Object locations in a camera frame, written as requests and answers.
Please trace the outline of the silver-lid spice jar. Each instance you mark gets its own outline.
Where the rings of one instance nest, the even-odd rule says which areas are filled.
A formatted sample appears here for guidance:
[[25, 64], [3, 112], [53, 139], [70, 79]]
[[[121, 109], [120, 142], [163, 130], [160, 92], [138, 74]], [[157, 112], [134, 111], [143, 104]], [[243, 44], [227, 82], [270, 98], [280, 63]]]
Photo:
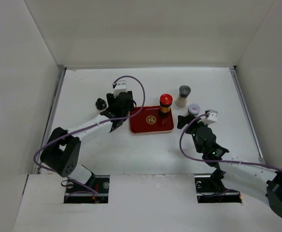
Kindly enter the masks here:
[[198, 104], [192, 103], [188, 106], [187, 112], [191, 116], [198, 116], [201, 111], [201, 108]]

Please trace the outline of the tall red-cap sauce bottle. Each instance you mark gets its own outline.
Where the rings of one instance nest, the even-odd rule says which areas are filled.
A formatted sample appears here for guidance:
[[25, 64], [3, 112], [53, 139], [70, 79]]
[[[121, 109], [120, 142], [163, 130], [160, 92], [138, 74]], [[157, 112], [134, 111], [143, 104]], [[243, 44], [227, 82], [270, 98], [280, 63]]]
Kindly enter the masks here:
[[168, 116], [171, 114], [171, 106], [173, 103], [173, 97], [170, 94], [162, 94], [159, 98], [160, 106], [159, 106], [159, 114], [160, 116]]

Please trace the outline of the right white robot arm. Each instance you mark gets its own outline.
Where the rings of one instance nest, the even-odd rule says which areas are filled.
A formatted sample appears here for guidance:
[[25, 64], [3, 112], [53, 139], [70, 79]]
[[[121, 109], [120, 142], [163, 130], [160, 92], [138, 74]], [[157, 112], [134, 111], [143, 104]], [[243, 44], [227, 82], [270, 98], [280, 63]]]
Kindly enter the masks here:
[[282, 168], [241, 160], [216, 142], [216, 135], [209, 124], [217, 121], [217, 114], [206, 111], [194, 116], [178, 116], [177, 128], [192, 137], [200, 159], [187, 154], [185, 157], [206, 163], [215, 168], [210, 185], [215, 191], [225, 189], [245, 193], [263, 202], [282, 218]]

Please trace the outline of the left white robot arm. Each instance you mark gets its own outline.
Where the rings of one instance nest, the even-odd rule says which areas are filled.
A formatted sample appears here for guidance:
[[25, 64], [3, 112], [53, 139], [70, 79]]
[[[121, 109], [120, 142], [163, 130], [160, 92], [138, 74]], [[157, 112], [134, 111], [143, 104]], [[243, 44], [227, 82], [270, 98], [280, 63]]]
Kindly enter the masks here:
[[69, 130], [55, 128], [48, 142], [56, 142], [47, 146], [40, 156], [40, 161], [61, 177], [80, 174], [82, 177], [77, 185], [85, 193], [94, 189], [94, 174], [78, 164], [81, 145], [116, 130], [126, 121], [129, 112], [134, 110], [131, 91], [121, 92], [117, 96], [108, 93], [106, 97], [108, 107], [91, 121]]

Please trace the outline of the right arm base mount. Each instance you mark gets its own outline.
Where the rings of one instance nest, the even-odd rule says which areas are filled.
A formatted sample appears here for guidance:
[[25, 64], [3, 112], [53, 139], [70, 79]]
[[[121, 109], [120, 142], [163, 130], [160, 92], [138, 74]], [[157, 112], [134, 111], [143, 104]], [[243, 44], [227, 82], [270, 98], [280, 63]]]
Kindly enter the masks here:
[[198, 203], [242, 203], [239, 191], [226, 188], [218, 171], [194, 176]]

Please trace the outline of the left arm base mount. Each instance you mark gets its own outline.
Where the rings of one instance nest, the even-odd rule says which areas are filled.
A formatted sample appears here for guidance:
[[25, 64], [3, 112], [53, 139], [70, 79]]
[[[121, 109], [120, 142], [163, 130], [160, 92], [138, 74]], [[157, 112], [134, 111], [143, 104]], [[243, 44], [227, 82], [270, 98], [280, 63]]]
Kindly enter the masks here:
[[109, 198], [110, 175], [93, 175], [86, 184], [68, 177], [61, 186], [65, 189], [65, 204], [105, 204]]

